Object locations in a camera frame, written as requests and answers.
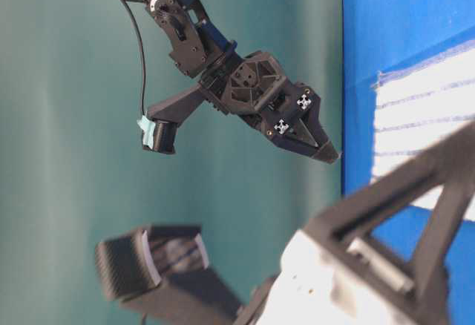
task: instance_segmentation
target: white towel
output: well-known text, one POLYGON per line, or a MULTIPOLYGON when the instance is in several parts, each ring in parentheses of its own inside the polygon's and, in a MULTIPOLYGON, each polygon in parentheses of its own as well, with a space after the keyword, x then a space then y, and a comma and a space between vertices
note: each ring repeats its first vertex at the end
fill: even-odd
MULTIPOLYGON (((381 74, 376 93, 373 181, 475 120, 475 41, 381 74)), ((435 188, 413 205, 431 209, 441 192, 435 188)), ((465 218, 475 220, 475 200, 465 218)))

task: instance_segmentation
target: blue backdrop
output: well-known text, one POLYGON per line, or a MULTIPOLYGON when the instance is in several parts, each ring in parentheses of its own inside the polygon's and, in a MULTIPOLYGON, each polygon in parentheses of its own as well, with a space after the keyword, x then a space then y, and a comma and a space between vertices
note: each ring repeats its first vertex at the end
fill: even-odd
MULTIPOLYGON (((407 68, 475 37, 475 0, 344 0, 344 173, 349 194, 370 181, 379 71, 407 68)), ((378 231, 409 257, 429 212, 408 209, 378 231)), ((448 256, 453 323, 475 324, 475 225, 466 222, 448 256)))

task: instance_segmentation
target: teal backdrop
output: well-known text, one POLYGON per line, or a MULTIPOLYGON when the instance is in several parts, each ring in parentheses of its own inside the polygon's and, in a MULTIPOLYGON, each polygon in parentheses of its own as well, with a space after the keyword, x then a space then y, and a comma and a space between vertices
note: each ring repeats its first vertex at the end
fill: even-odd
MULTIPOLYGON (((341 0, 202 0, 238 52, 275 54, 321 95, 341 150, 341 0)), ((192 85, 166 35, 134 7, 147 104, 192 85)), ((0 0, 0 324, 113 324, 100 240, 147 223, 200 223, 211 261, 244 300, 277 272, 292 233, 340 197, 340 164, 278 150, 203 105, 175 156, 142 151, 137 42, 118 0, 0 0)))

